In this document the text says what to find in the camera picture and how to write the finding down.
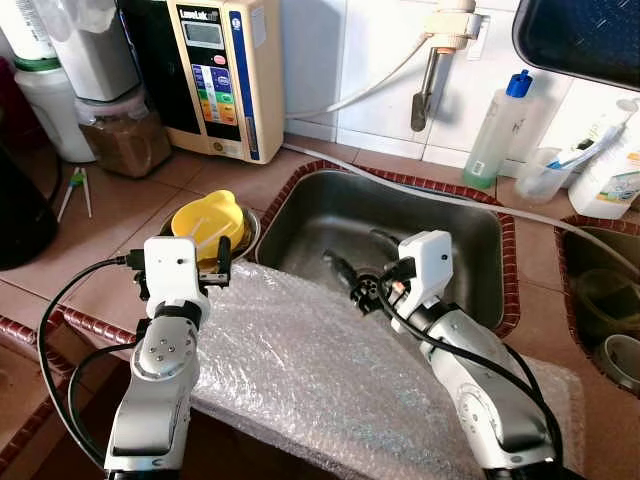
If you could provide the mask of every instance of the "display screen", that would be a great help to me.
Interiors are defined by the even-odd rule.
[[[220,25],[198,23],[198,22],[182,22],[184,33],[187,39],[187,45],[200,47],[217,48],[222,50],[222,30]]]

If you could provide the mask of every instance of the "blue cap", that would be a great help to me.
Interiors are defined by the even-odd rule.
[[[529,70],[523,70],[521,73],[516,73],[511,77],[509,86],[507,87],[507,95],[515,98],[524,97],[529,91],[533,78],[529,75]]]

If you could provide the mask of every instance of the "bubble wrap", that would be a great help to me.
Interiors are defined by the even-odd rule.
[[[346,295],[246,262],[209,297],[198,410],[341,478],[484,478],[418,343],[381,313],[362,317]],[[565,465],[581,471],[580,381],[529,363],[560,422]]]

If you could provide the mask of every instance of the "control panel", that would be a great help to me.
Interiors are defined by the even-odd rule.
[[[240,140],[237,103],[233,93],[232,69],[218,8],[178,6],[193,79],[207,129],[207,135]]]

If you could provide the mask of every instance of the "black cable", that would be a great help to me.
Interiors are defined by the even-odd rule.
[[[76,441],[78,446],[82,449],[82,451],[91,459],[93,463],[96,464],[100,470],[104,468],[104,458],[100,457],[100,455],[96,455],[96,452],[93,451],[91,443],[83,437],[82,433],[79,432],[73,425],[69,414],[64,408],[64,403],[60,399],[58,395],[58,391],[56,389],[55,382],[53,380],[53,375],[51,374],[51,370],[49,369],[49,362],[47,361],[47,343],[46,343],[46,331],[47,331],[47,322],[49,321],[49,317],[53,313],[56,305],[60,301],[60,299],[64,296],[65,293],[76,283],[78,283],[82,278],[86,277],[92,272],[99,270],[102,267],[106,267],[108,265],[124,265],[127,261],[126,257],[116,257],[109,260],[103,260],[102,262],[95,263],[90,267],[85,268],[80,273],[77,273],[69,283],[67,283],[62,290],[58,292],[58,294],[51,300],[47,309],[40,320],[40,325],[38,326],[38,358],[40,360],[40,368],[42,369],[42,376],[44,377],[44,383],[47,386],[47,390],[49,391],[49,396],[51,397],[51,401],[53,402],[53,406],[55,407],[62,423],[66,427],[67,431],[71,435],[71,437]]]
[[[518,365],[520,365],[520,368],[522,369],[524,374],[527,376],[527,380],[529,381],[529,385],[531,385],[531,390],[533,390],[533,392],[539,398],[543,398],[542,397],[542,390],[540,390],[540,385],[538,385],[538,380],[536,380],[536,376],[533,374],[533,372],[529,368],[529,365],[527,365],[527,362],[524,361],[524,358],[522,358],[518,352],[516,352],[513,348],[511,348],[506,343],[503,344],[503,345],[507,349],[507,352],[509,352],[509,354],[513,357],[513,359],[516,362],[518,362]]]
[[[498,365],[497,363],[492,362],[491,360],[484,358],[480,355],[476,355],[475,353],[470,352],[468,350],[464,350],[462,348],[449,345],[448,343],[441,342],[440,340],[437,340],[432,336],[417,329],[411,323],[405,320],[402,316],[400,316],[400,314],[389,304],[389,300],[387,299],[387,296],[385,294],[386,289],[384,286],[384,282],[388,280],[387,277],[390,275],[390,272],[392,271],[392,269],[393,267],[391,267],[391,269],[388,270],[387,273],[385,273],[378,279],[378,298],[380,299],[380,303],[382,304],[385,311],[389,315],[391,315],[394,319],[396,319],[398,322],[400,322],[402,326],[406,328],[414,337],[430,344],[433,347],[439,348],[441,350],[449,352],[458,357],[465,358],[474,363],[477,363],[478,365],[488,368],[489,370],[492,370],[493,372],[497,373],[498,375],[502,376],[503,378],[511,382],[519,390],[521,390],[525,395],[527,395],[536,404],[536,406],[542,411],[542,413],[545,416],[545,419],[549,427],[549,434],[551,435],[551,442],[553,443],[553,447],[556,453],[555,461],[557,462],[556,466],[558,470],[558,478],[562,478],[562,476],[564,475],[563,466],[562,466],[563,457],[564,457],[563,446],[562,446],[562,432],[560,430],[560,425],[558,424],[558,420],[556,419],[555,415],[553,414],[549,406],[544,402],[544,400],[540,396],[536,394],[536,392],[532,389],[532,387],[527,385],[524,381],[522,381],[520,378],[515,376],[513,373],[511,373],[509,370],[507,370],[503,366]]]
[[[49,205],[53,205],[56,201],[60,187],[62,186],[62,157],[56,153],[56,183],[53,184],[53,190],[47,198]]]
[[[126,343],[123,345],[112,345],[110,347],[101,348],[100,350],[96,350],[91,355],[86,357],[80,364],[76,367],[71,375],[71,379],[69,380],[69,389],[67,391],[67,404],[69,406],[69,411],[71,414],[71,423],[73,426],[80,432],[80,434],[87,440],[97,456],[105,457],[106,453],[101,451],[100,448],[93,442],[89,432],[84,426],[82,419],[80,418],[80,411],[76,408],[76,390],[78,387],[78,383],[82,377],[82,373],[87,368],[87,366],[103,355],[107,355],[113,352],[119,352],[122,350],[128,350],[137,345],[137,343]]]

